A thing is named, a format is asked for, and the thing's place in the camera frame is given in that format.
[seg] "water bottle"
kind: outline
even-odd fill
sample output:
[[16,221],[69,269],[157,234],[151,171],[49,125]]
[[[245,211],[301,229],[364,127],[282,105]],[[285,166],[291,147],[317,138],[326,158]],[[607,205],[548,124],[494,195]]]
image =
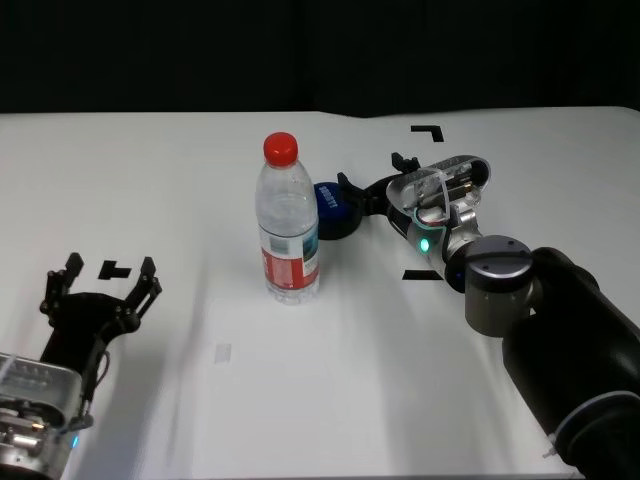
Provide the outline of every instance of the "water bottle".
[[318,205],[295,137],[279,132],[264,141],[265,165],[256,188],[256,215],[271,295],[297,305],[318,291]]

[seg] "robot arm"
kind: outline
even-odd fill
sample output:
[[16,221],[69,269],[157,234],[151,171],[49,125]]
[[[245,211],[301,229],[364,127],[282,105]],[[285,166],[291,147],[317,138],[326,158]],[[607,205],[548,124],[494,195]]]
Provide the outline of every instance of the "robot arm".
[[[0,478],[62,476],[78,431],[93,425],[89,412],[101,380],[100,363],[109,358],[107,346],[135,332],[162,291],[153,260],[146,257],[124,300],[70,294],[82,267],[80,255],[72,253],[66,269],[47,274],[40,311],[49,317],[53,333],[40,361],[0,354]],[[111,278],[104,270],[100,278]]]
[[504,339],[504,366],[551,453],[589,480],[640,478],[637,326],[561,252],[480,234],[475,209],[490,179],[485,160],[464,155],[419,168],[415,158],[392,158],[402,173],[365,190],[339,174],[345,200],[369,206],[365,215],[386,215],[465,294],[469,326]]

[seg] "red bottle label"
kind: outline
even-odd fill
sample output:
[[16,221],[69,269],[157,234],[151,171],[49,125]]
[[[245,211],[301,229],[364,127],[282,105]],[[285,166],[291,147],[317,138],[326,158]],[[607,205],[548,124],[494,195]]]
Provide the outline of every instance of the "red bottle label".
[[296,237],[280,237],[260,228],[266,277],[274,285],[296,290],[318,276],[318,227]]

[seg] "white tabletop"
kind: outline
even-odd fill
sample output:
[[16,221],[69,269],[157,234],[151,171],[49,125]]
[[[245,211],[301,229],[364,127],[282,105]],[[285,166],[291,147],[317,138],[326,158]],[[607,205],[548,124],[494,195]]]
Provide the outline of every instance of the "white tabletop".
[[[440,125],[445,142],[412,124]],[[142,328],[112,344],[97,425],[67,477],[570,475],[542,457],[549,443],[500,341],[467,326],[463,297],[401,281],[424,264],[384,218],[321,243],[315,301],[267,296],[253,195],[278,130],[316,182],[343,171],[367,186],[393,173],[393,151],[423,165],[486,158],[481,231],[563,250],[640,318],[631,110],[0,116],[0,351],[39,357],[45,274],[72,251],[86,263],[74,291],[124,295],[135,275],[98,281],[102,260],[137,269],[145,255],[164,287]]]

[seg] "black background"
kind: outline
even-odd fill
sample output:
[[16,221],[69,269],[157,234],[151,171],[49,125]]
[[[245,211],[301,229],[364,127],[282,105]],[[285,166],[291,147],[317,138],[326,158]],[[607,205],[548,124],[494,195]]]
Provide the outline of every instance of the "black background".
[[0,112],[640,108],[638,0],[0,0]]

